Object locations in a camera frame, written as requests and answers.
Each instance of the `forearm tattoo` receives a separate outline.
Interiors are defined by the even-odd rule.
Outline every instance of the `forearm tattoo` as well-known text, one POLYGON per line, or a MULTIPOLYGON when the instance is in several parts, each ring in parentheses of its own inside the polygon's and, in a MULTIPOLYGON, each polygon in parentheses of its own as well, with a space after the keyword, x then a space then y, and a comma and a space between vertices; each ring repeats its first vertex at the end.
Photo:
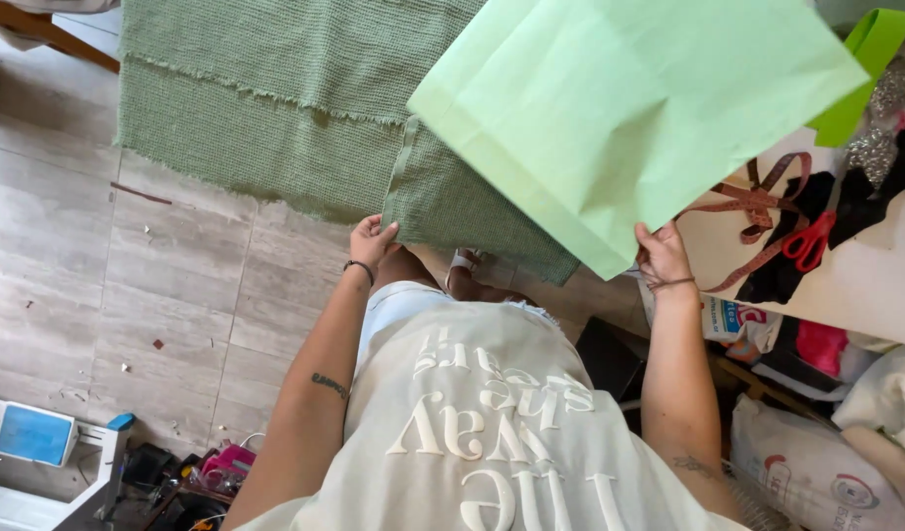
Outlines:
POLYGON ((701 474, 705 479, 720 479, 714 469, 702 463, 701 461, 698 461, 691 455, 676 457, 672 461, 674 466, 679 467, 680 469, 686 469, 690 472, 697 472, 701 474))
POLYGON ((334 380, 331 380, 327 376, 322 376, 316 372, 312 375, 312 382, 315 382, 316 384, 326 385, 334 389, 339 395, 341 395, 342 400, 346 400, 348 398, 348 390, 345 389, 343 385, 334 380))

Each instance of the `green waffle fabric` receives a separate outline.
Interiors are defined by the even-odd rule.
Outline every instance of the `green waffle fabric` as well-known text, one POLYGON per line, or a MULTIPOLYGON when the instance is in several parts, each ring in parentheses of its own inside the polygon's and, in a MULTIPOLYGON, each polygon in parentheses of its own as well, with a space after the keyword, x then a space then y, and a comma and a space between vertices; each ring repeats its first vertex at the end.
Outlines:
POLYGON ((125 0, 117 143, 399 241, 479 247, 564 284, 579 262, 406 101, 482 0, 125 0))

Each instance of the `beige t-shirt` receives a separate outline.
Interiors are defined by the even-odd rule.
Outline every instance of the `beige t-shirt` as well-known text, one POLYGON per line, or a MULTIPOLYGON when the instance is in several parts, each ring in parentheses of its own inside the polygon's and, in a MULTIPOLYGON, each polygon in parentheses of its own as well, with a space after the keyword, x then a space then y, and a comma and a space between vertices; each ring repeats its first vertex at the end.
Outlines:
POLYGON ((240 529, 744 529, 695 501, 530 312, 437 305, 361 363, 321 489, 240 529))

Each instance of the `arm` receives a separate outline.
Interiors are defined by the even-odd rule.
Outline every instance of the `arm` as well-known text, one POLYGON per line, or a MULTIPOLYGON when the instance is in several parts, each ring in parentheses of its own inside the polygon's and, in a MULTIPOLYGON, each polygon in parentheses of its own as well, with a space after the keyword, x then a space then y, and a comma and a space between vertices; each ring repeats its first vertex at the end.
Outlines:
POLYGON ((640 270, 655 294, 642 387, 643 441, 709 511, 740 522, 721 473, 721 424, 701 337, 698 288, 675 224, 636 226, 640 270))
MULTIPOLYGON (((364 219, 350 236, 350 257, 376 272, 397 224, 380 231, 380 216, 364 219)), ((280 503, 321 488, 341 450, 348 393, 370 279, 359 265, 348 267, 328 305, 285 374, 265 441, 223 523, 243 525, 280 503)))

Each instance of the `wooden chair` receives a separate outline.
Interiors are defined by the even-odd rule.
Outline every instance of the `wooden chair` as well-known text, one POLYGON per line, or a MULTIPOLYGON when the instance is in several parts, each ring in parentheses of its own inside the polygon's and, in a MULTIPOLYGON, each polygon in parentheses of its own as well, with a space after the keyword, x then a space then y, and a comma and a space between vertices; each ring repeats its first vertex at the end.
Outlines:
POLYGON ((54 50, 91 61, 116 74, 121 68, 115 58, 52 24, 51 13, 27 13, 17 6, 0 2, 0 26, 45 41, 54 50))

